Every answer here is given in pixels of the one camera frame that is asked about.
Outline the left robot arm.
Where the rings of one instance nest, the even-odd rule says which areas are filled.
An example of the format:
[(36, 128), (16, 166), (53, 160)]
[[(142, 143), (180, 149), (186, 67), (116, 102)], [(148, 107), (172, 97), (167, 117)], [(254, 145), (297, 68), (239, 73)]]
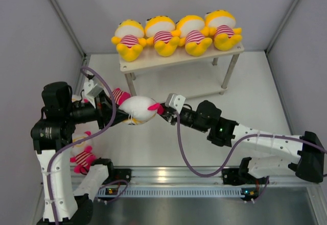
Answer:
[(38, 224), (89, 224), (93, 201), (104, 184), (115, 182), (116, 171), (109, 159), (96, 158), (79, 185), (73, 189), (71, 149), (76, 125), (96, 121), (98, 135), (127, 119), (104, 90), (96, 96), (96, 105), (72, 101), (72, 88), (66, 82), (44, 87), (41, 119), (31, 129), (34, 151), (44, 185), (44, 214)]

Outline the pink plush face down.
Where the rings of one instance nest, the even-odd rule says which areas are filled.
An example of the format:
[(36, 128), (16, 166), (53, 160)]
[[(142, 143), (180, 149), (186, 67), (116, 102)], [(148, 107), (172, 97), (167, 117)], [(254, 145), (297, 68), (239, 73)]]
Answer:
[(128, 118), (124, 121), (128, 125), (144, 124), (164, 112), (160, 103), (145, 96), (132, 96), (126, 99), (119, 109), (128, 114)]

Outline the yellow frog plush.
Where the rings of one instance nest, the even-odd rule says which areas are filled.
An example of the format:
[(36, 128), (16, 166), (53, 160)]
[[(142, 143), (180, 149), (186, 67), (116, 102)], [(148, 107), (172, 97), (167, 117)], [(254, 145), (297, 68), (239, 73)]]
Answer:
[(154, 47), (162, 57), (171, 56), (179, 44), (180, 30), (168, 16), (155, 16), (146, 20), (145, 36), (147, 45)]
[(197, 15), (187, 15), (177, 21), (176, 30), (180, 31), (179, 46), (194, 57), (202, 56), (213, 42), (204, 19)]
[(127, 62), (136, 60), (147, 45), (142, 24), (133, 19), (126, 19), (118, 25), (111, 42)]
[(236, 19), (226, 10), (206, 13), (205, 25), (209, 28), (214, 46), (220, 51), (228, 51), (242, 41), (242, 29), (236, 28)]

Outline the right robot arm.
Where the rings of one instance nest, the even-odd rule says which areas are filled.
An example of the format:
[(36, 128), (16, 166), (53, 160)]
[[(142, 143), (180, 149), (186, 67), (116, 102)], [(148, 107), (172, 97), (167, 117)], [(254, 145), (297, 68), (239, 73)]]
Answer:
[(303, 135), (277, 135), (246, 127), (221, 116), (222, 111), (204, 100), (196, 110), (183, 104), (162, 103), (159, 115), (171, 125), (189, 127), (207, 133), (207, 140), (216, 146), (228, 146), (231, 152), (239, 147), (268, 154), (267, 157), (245, 157), (238, 167), (239, 178), (249, 183), (268, 176), (295, 174), (298, 178), (321, 183), (324, 175), (323, 148), (318, 136), (306, 131)]

